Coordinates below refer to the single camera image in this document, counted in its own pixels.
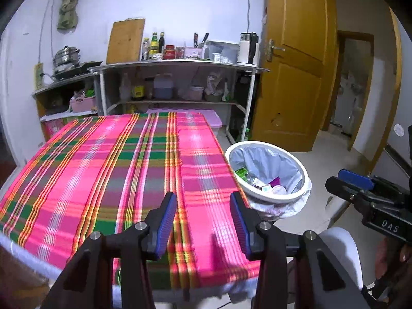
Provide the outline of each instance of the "hanging cloth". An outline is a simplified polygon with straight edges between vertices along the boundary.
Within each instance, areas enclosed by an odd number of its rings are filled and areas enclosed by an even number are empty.
[[[62,0],[60,6],[60,17],[58,20],[57,28],[61,30],[67,30],[76,28],[78,23],[78,16],[76,14],[76,6],[78,0]]]

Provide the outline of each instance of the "metal screw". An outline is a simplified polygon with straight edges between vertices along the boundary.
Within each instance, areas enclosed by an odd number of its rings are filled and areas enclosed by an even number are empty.
[[[269,230],[271,227],[269,222],[261,222],[259,224],[259,228],[261,228],[262,230]]]
[[[90,234],[90,239],[93,239],[93,240],[96,240],[96,239],[99,239],[100,238],[100,232],[99,231],[93,231],[91,234]]]
[[[144,230],[148,225],[145,222],[137,222],[134,227],[137,230]]]
[[[316,234],[315,231],[309,230],[305,232],[305,236],[306,238],[310,239],[310,240],[314,240],[318,235]]]

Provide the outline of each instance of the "knife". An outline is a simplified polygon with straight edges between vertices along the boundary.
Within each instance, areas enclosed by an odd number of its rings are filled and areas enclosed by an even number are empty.
[[[205,46],[205,43],[206,43],[208,37],[209,37],[209,33],[207,32],[205,34],[205,37],[203,37],[203,41],[200,44],[197,45],[197,48],[203,48]]]

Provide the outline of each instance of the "wooden cutting board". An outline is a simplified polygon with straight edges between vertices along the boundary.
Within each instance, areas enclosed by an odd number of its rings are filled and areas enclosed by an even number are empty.
[[[106,64],[140,60],[144,18],[114,22],[107,49]]]

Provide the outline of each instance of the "white trash bin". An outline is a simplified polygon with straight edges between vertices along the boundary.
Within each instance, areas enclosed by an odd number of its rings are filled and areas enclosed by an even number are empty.
[[[269,143],[249,140],[233,144],[225,153],[233,172],[245,167],[249,175],[268,184],[279,177],[286,195],[263,192],[234,173],[252,208],[269,220],[300,212],[306,204],[312,183],[302,163],[289,152]]]

